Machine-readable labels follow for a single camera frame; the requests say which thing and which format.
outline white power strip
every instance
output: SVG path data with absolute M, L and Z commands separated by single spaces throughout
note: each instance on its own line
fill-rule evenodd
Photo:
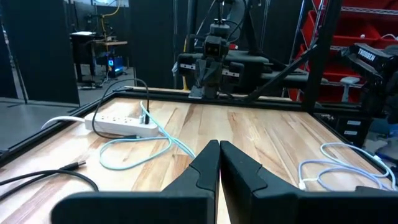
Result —
M 85 126 L 87 130 L 93 130 L 94 113 L 85 117 Z M 98 132 L 118 134 L 122 136 L 138 135 L 142 138 L 156 137 L 159 134 L 159 128 L 152 121 L 149 124 L 140 124 L 140 119 L 128 117 L 114 117 L 109 115 L 97 114 L 95 116 L 95 129 Z

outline power outlet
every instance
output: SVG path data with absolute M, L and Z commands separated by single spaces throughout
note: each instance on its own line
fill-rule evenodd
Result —
M 90 131 L 93 130 L 93 116 L 94 113 L 91 113 L 85 117 L 86 129 Z M 143 138 L 156 137 L 159 134 L 159 128 L 152 121 L 149 124 L 140 124 L 140 119 L 137 118 L 115 117 L 106 114 L 95 116 L 95 129 L 102 133 L 122 136 L 136 134 Z

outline power strip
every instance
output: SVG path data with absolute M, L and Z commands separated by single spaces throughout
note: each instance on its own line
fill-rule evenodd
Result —
M 93 116 L 94 113 L 85 116 L 85 126 L 90 131 L 93 130 Z M 140 119 L 137 118 L 115 117 L 103 114 L 95 116 L 95 129 L 98 132 L 122 136 L 136 134 L 142 138 L 156 137 L 159 134 L 159 128 L 152 121 L 149 124 L 140 124 Z

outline gray floor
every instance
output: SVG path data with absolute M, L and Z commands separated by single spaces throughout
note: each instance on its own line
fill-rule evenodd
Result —
M 107 87 L 118 80 L 134 78 L 133 69 L 127 69 L 126 73 L 128 75 L 121 75 L 117 80 L 111 80 L 110 82 L 105 83 L 101 89 L 78 90 L 80 104 L 83 106 L 102 97 Z M 126 81 L 116 84 L 114 88 L 125 85 L 132 86 L 134 83 L 132 81 Z M 0 149 L 7 149 L 21 142 L 40 131 L 42 125 L 49 119 L 56 116 L 68 115 L 69 111 L 74 109 L 72 107 L 41 105 L 46 102 L 30 102 L 31 104 L 29 105 L 20 104 L 22 102 L 23 100 L 0 98 Z

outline light blue cable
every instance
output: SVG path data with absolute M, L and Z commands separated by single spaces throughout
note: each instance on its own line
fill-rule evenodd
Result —
M 349 164 L 345 164 L 343 161 L 338 160 L 338 159 L 336 159 L 336 158 L 330 156 L 329 154 L 327 154 L 327 153 L 325 152 L 325 150 L 324 150 L 324 148 L 327 147 L 327 146 L 346 146 L 346 147 L 350 147 L 350 148 L 352 148 L 352 149 L 354 149 L 354 150 L 360 151 L 360 152 L 362 152 L 363 154 L 365 154 L 368 158 L 374 160 L 375 162 L 377 162 L 378 164 L 380 164 L 383 168 L 385 168 L 386 173 L 383 174 L 383 175 L 382 175 L 382 174 L 371 174 L 370 172 L 368 172 L 368 171 L 366 171 L 366 170 L 360 169 L 360 168 L 358 168 L 358 167 L 351 166 L 351 165 L 349 165 Z M 325 155 L 327 158 L 331 159 L 332 161 L 314 159 L 314 160 L 307 160 L 307 161 L 301 162 L 301 163 L 298 165 L 298 179 L 299 179 L 300 183 L 301 183 L 301 182 L 305 182 L 305 180 L 303 180 L 303 177 L 302 177 L 302 167 L 303 167 L 305 164 L 308 164 L 308 163 L 321 163 L 321 164 L 332 164 L 332 165 L 335 165 L 335 166 L 339 166 L 339 167 L 334 167 L 334 168 L 325 169 L 325 170 L 321 171 L 321 172 L 318 174 L 317 182 L 318 182 L 322 187 L 324 187 L 325 189 L 327 189 L 327 190 L 329 190 L 329 191 L 333 191 L 333 189 L 332 189 L 331 187 L 329 187 L 327 184 L 325 184 L 325 183 L 322 181 L 321 177 L 322 177 L 323 174 L 326 174 L 326 173 L 328 173 L 328 172 L 334 172 L 334 171 L 355 172 L 355 173 L 360 174 L 360 175 L 363 175 L 363 176 L 367 177 L 368 179 L 370 179 L 370 180 L 374 181 L 375 183 L 377 183 L 377 185 L 379 186 L 380 189 L 385 188 L 385 189 L 387 189 L 387 190 L 389 190 L 389 188 L 388 188 L 385 184 L 383 184 L 378 178 L 383 178 L 383 177 L 387 177 L 388 175 L 391 175 L 391 177 L 392 177 L 391 189 L 392 189 L 392 190 L 396 190 L 396 177 L 395 177 L 394 173 L 392 173 L 391 169 L 390 169 L 388 166 L 386 166 L 385 163 L 383 163 L 383 161 L 374 158 L 372 155 L 370 155 L 370 154 L 369 154 L 368 152 L 366 152 L 365 150 L 360 149 L 360 148 L 355 147 L 355 146 L 351 146 L 351 145 L 349 145 L 349 144 L 342 143 L 342 142 L 333 142 L 333 143 L 326 143 L 326 144 L 323 144 L 323 145 L 320 147 L 320 150 L 321 150 L 321 152 L 322 152 L 323 155 Z
M 187 153 L 192 159 L 195 158 L 195 153 L 183 142 L 181 142 L 179 139 L 173 138 L 170 136 L 170 134 L 161 127 L 161 125 L 148 113 L 148 111 L 145 109 L 144 105 L 141 102 L 141 108 L 149 116 L 149 118 L 159 127 L 159 131 L 164 135 L 164 137 L 152 137 L 152 138 L 140 138 L 140 139 L 115 139 L 112 141 L 107 142 L 105 145 L 102 146 L 102 148 L 99 150 L 99 162 L 101 165 L 107 169 L 110 170 L 128 170 L 132 169 L 136 166 L 139 166 L 151 159 L 156 158 L 157 156 L 162 155 L 166 151 L 168 151 L 171 148 L 172 143 L 176 144 L 181 150 L 183 150 L 185 153 Z M 160 152 L 155 153 L 154 155 L 148 157 L 147 159 L 144 159 L 142 161 L 136 162 L 132 165 L 124 166 L 124 167 L 115 167 L 112 165 L 107 164 L 104 159 L 103 159 L 103 153 L 105 150 L 108 149 L 108 147 L 112 144 L 119 143 L 119 142 L 138 142 L 138 141 L 151 141 L 151 140 L 162 140 L 162 139 L 168 139 L 169 140 L 169 145 L 161 150 Z

